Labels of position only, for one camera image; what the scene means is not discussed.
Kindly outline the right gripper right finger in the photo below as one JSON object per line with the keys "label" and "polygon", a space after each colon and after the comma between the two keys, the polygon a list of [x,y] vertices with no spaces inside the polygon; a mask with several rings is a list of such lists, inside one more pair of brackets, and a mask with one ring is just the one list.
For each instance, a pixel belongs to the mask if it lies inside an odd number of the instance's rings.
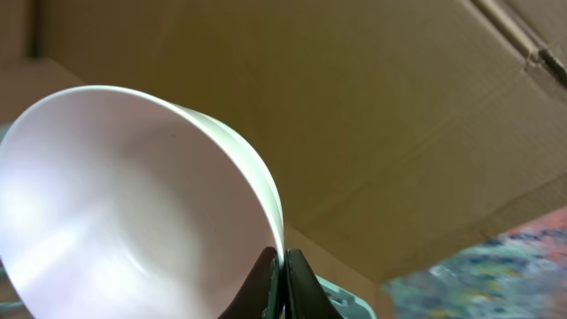
{"label": "right gripper right finger", "polygon": [[299,249],[285,253],[285,279],[286,319],[342,319]]}

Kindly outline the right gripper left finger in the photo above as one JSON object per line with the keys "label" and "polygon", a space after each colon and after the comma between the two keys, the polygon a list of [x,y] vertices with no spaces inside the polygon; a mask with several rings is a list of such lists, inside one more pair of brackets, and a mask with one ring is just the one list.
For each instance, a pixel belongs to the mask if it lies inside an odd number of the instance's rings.
{"label": "right gripper left finger", "polygon": [[219,319],[278,319],[281,270],[276,249],[266,247]]}

